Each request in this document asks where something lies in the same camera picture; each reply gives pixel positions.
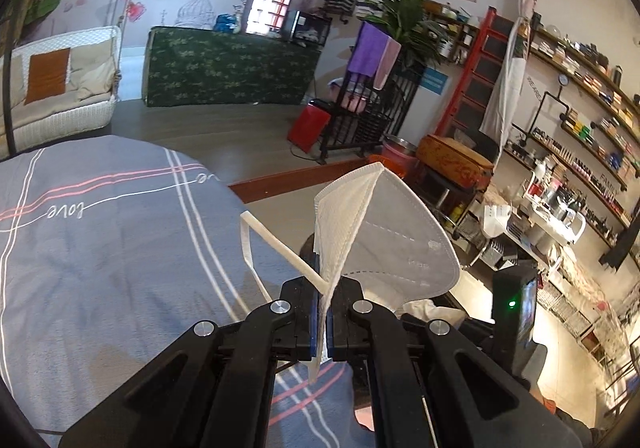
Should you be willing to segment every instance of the metal screw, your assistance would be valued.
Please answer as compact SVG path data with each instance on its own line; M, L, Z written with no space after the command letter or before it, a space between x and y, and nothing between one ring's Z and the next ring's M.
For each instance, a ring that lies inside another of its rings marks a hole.
M289 309L291 309L291 304L286 300L276 300L273 303L271 303L271 310L275 314L288 313Z
M429 329L437 336L444 336L451 330L451 326L444 320L434 320L429 324Z
M371 313L373 309L373 304L370 303L369 300L358 300L357 302L353 302L353 310L356 313Z
M203 320L202 322L198 322L193 326L193 332L196 333L197 336L209 336L215 328L216 326L214 326L211 322Z

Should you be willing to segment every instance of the white face mask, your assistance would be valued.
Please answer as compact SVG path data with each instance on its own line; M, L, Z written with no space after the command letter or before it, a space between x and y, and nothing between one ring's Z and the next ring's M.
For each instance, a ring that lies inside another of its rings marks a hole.
M320 256L320 277L248 212L241 216L241 230L244 258L257 280L245 222L321 293L318 354L341 275L357 279L367 300L392 311L410 301L442 295L456 285L460 263L446 233L420 198L381 163L334 181L316 196L315 206L314 250ZM320 356L310 366L311 380L319 364Z

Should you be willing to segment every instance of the black microwave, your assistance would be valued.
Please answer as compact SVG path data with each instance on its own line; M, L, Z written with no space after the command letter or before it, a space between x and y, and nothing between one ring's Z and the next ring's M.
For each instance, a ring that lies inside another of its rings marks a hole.
M323 47L329 36L331 19L325 19L306 12L287 12L280 35L285 40Z

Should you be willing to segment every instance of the patterned counter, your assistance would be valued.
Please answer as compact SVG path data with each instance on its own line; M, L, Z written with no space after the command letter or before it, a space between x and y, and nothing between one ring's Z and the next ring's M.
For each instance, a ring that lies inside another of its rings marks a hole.
M299 104L320 53L258 35L156 26L146 48L143 99L149 107Z

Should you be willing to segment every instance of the blue bedspread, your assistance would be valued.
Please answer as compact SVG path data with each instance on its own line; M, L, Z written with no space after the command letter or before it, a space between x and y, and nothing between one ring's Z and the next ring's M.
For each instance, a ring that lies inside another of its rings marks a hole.
M264 299L242 260L242 203L192 159L107 136L0 164L0 374L56 446L188 327L243 319ZM297 277L257 235L271 295ZM327 362L276 379L268 446L373 447L351 371Z

